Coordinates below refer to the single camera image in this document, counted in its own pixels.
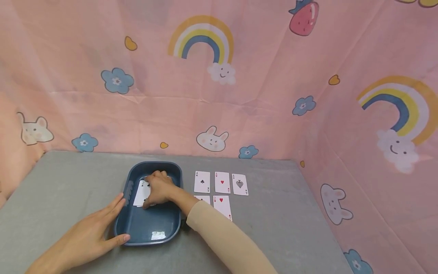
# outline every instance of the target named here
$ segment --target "cartoon rabbit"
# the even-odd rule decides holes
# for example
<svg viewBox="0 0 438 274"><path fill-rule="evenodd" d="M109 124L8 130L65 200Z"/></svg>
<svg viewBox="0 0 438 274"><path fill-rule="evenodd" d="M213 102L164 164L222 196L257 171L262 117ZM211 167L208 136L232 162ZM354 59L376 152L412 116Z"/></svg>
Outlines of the cartoon rabbit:
<svg viewBox="0 0 438 274"><path fill-rule="evenodd" d="M35 122L25 122L23 113L17 112L17 115L21 121L21 139L26 145L53 140L53 134L48 130L47 120L44 117L38 117Z"/></svg>
<svg viewBox="0 0 438 274"><path fill-rule="evenodd" d="M345 192L342 189L334 189L328 184L323 184L321 186L321 198L325 212L334 224L339 225L342 220L353 218L353 213L341 208L339 203L340 200L345 198Z"/></svg>
<svg viewBox="0 0 438 274"><path fill-rule="evenodd" d="M228 138L228 132L222 133L220 136L215 135L216 127L211 126L206 132L201 132L196 137L196 142L206 150L213 152L222 151L225 149L225 140Z"/></svg>

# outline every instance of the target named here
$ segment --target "rainbow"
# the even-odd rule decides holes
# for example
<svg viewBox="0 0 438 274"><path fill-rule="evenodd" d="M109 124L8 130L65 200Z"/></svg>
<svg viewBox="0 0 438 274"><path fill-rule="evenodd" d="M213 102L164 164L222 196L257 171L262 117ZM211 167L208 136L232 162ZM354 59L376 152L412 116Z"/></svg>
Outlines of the rainbow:
<svg viewBox="0 0 438 274"><path fill-rule="evenodd" d="M429 138L438 126L438 98L424 83L406 77L389 76L371 84L357 97L362 109L378 101L392 103L399 119L391 128L416 146Z"/></svg>
<svg viewBox="0 0 438 274"><path fill-rule="evenodd" d="M217 18L196 15L182 22L170 39L167 53L187 59L190 48L199 42L213 49L213 63L231 63L233 60L233 35L228 26Z"/></svg>

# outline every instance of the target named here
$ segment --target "gray tablecloth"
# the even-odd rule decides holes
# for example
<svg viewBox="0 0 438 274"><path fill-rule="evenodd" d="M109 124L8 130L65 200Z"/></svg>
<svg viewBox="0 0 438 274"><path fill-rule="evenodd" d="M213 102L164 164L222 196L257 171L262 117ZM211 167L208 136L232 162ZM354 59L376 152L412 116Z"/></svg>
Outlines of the gray tablecloth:
<svg viewBox="0 0 438 274"><path fill-rule="evenodd" d="M178 164L184 189L191 193L196 170L245 174L250 195L230 195L233 221L279 273L351 274L294 162L61 151L45 154L0 210L0 273L24 273L69 227L121 192L136 163L148 160ZM69 273L228 270L196 232L180 231L164 245L117 248Z"/></svg>

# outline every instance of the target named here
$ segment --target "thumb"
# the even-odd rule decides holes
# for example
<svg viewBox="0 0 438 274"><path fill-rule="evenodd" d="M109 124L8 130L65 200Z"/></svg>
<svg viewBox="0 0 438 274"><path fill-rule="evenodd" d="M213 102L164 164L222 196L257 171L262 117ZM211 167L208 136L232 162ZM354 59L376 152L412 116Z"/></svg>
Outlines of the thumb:
<svg viewBox="0 0 438 274"><path fill-rule="evenodd" d="M122 234L122 235L118 235L117 237L104 241L103 244L104 244L105 253L114 249L117 246L121 246L122 244L129 241L129 239L131 239L131 236L129 234Z"/></svg>
<svg viewBox="0 0 438 274"><path fill-rule="evenodd" d="M143 202L143 209L147 209L150 206L155 205L155 203L152 201L151 197L146 199L146 201Z"/></svg>

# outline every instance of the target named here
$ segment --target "blue plastic tray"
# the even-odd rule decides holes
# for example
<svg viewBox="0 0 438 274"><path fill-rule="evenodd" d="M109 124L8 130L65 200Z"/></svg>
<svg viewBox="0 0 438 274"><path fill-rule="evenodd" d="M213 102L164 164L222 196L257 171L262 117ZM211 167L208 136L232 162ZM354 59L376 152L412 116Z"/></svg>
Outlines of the blue plastic tray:
<svg viewBox="0 0 438 274"><path fill-rule="evenodd" d="M166 171L173 183L182 187L183 174L175 163L142 162L131 169L123 190L126 203L114 224L115 236L123 233L131 236L125 246L162 244L172 239L180 229L181 210L174 203L167 202L146 210L133 205L140 180L156 170Z"/></svg>

